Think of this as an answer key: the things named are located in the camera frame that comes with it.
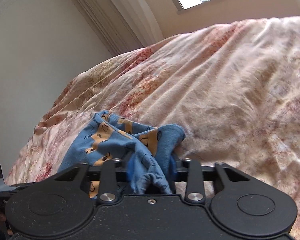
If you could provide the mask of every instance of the blue patterned fabric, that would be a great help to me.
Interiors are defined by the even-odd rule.
[[[144,194],[153,184],[162,193],[171,194],[165,176],[171,153],[184,138],[183,128],[176,124],[156,128],[101,111],[79,133],[58,171],[81,161],[101,165],[106,160],[122,159],[133,152],[128,163],[128,179],[133,192]]]

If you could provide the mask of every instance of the metal screw head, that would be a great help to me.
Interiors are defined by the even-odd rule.
[[[155,204],[157,201],[155,199],[148,199],[149,204]]]
[[[103,201],[113,201],[115,200],[115,195],[112,193],[103,193],[101,194],[100,199]]]
[[[203,195],[197,192],[194,193],[190,193],[188,195],[188,199],[192,200],[192,201],[200,201],[203,199]]]

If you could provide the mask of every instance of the white curtain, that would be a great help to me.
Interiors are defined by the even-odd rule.
[[[145,0],[111,0],[143,46],[163,40],[161,29]]]

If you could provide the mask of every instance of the bed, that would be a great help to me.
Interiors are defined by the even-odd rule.
[[[180,158],[223,161],[286,192],[298,206],[291,235],[300,240],[300,17],[214,25],[80,74],[36,125],[6,182],[55,174],[101,110],[176,123],[186,132]]]

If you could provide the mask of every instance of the white wall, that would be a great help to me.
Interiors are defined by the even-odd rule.
[[[111,55],[70,0],[0,2],[0,163],[7,175],[67,83]]]
[[[178,14],[172,0],[146,0],[165,38],[213,24],[300,15],[300,0],[211,0]]]

